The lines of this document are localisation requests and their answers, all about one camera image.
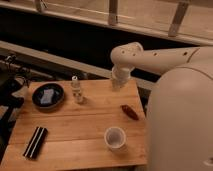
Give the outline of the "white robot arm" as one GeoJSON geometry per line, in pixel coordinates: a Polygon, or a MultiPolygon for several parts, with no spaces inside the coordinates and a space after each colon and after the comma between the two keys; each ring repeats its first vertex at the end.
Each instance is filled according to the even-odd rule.
{"type": "Polygon", "coordinates": [[[112,79],[133,69],[159,76],[147,107],[147,171],[213,171],[213,46],[145,50],[113,48],[112,79]]]}

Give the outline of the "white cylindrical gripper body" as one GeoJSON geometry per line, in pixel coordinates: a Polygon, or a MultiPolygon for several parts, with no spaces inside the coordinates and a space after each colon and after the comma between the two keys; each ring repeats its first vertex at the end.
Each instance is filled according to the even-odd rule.
{"type": "Polygon", "coordinates": [[[125,84],[131,78],[132,68],[113,66],[111,72],[111,81],[114,90],[119,90],[125,86],[125,84]]]}

